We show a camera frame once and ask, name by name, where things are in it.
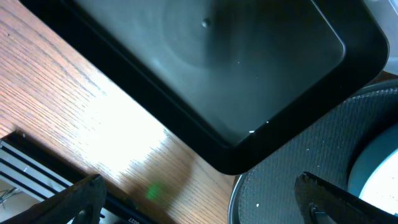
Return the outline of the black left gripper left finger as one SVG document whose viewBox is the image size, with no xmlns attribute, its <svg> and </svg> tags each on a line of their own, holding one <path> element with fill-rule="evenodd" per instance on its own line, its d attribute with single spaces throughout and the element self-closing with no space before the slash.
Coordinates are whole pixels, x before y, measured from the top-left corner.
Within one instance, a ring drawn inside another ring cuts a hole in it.
<svg viewBox="0 0 398 224">
<path fill-rule="evenodd" d="M 101 209 L 106 201 L 105 180 L 99 174 L 83 180 L 54 196 L 33 205 L 3 224 L 98 224 Z"/>
</svg>

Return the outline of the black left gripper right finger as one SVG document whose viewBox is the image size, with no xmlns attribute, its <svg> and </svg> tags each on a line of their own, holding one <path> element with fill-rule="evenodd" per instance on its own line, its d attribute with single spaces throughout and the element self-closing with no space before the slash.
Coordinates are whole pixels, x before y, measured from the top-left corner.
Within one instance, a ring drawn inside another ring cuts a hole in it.
<svg viewBox="0 0 398 224">
<path fill-rule="evenodd" d="M 395 215 L 309 172 L 296 178 L 294 190 L 305 223 L 397 223 Z"/>
</svg>

